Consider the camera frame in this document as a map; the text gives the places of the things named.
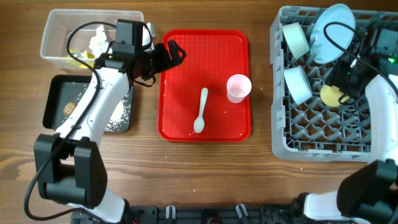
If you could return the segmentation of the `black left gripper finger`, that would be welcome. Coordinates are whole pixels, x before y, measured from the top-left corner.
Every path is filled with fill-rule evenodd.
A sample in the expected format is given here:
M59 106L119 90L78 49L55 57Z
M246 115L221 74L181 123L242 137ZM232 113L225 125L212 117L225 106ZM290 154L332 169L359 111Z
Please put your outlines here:
M157 73L162 73L171 68L176 67L177 65L173 62L164 62L164 61L155 61L153 60L150 65L150 75L154 76Z
M169 46L169 53L171 56L171 67L176 67L183 62L183 60L187 56L187 53L174 40L169 40L167 44Z

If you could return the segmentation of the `yellow plastic cup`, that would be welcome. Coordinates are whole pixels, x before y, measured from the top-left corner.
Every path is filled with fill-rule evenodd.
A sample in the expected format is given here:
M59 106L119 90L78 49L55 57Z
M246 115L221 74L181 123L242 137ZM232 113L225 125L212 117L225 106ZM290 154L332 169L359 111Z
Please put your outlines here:
M337 86L324 85L320 90L320 98L324 104L337 107L349 99Z

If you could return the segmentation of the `light blue plate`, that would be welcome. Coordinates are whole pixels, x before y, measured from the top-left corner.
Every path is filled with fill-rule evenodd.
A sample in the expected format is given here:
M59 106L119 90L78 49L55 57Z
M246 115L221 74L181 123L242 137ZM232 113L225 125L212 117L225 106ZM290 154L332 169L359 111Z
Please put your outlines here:
M315 54L315 63L329 63L343 55L343 51L331 44L323 33L324 27L331 22L340 22L355 29L355 18L348 6L335 4L326 9L318 18L310 35L310 54ZM344 49L349 47L354 36L353 31L336 24L328 26L326 33Z

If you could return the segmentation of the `white napkin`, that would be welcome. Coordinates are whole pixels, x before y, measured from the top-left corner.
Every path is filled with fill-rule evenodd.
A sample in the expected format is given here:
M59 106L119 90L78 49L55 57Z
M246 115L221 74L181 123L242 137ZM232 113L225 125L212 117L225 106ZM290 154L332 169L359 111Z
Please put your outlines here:
M104 25L96 28L96 35L90 39L89 49L95 58L98 58L102 53L106 53L109 46L107 41Z

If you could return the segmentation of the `light blue bowl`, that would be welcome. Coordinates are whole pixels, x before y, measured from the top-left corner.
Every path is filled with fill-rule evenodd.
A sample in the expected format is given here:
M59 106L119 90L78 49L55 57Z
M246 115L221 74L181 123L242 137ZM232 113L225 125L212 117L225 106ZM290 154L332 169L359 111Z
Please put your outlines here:
M290 95L297 105L304 103L312 97L310 82L302 67L285 69L284 78Z

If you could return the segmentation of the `white rice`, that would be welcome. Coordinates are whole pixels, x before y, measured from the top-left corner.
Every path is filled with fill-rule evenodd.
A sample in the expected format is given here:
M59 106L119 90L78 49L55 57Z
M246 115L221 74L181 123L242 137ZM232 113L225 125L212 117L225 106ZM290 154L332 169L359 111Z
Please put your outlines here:
M79 105L89 87L95 88L96 84L93 82L72 82L70 85L70 102L76 102ZM105 127L106 132L125 133L129 129L133 95L134 89L131 88L127 94L121 98L120 102L116 105L107 126Z

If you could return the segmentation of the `mint green bowl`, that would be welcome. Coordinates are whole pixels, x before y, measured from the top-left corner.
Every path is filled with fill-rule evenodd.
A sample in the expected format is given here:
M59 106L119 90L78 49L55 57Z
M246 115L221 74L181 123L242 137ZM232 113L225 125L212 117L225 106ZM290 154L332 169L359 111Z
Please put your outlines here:
M282 26L282 32L295 59L299 59L310 50L308 40L298 22Z

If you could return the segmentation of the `brown food ball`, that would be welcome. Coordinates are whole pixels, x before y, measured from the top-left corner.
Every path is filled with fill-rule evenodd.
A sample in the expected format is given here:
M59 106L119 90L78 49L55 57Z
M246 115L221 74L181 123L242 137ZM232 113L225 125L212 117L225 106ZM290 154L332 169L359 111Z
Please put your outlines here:
M75 110L75 108L77 107L78 103L76 102L69 102L65 105L64 109L63 109L63 113L66 117L69 117L73 111Z

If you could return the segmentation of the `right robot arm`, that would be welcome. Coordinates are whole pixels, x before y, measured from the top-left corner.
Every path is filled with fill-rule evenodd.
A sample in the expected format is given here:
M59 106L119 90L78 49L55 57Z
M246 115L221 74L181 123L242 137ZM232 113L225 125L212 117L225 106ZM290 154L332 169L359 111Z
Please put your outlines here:
M354 66L330 81L349 96L364 94L371 116L371 155L367 166L345 178L337 191L308 194L303 215L317 223L397 223L397 32L370 30L356 54L331 44L354 58Z

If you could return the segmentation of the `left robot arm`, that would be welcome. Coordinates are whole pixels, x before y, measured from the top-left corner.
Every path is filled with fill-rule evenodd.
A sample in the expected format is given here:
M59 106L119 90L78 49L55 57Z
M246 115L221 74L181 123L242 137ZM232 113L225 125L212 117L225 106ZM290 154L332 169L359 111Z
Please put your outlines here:
M137 223L127 200L107 188L108 176L99 144L114 109L138 77L145 80L180 65L187 56L174 40L136 47L111 43L91 67L93 77L83 98L53 135L41 134L34 143L36 174L24 200L33 220L58 218L57 213L37 217L29 210L35 186L43 199L69 205L69 212L87 214L98 223Z

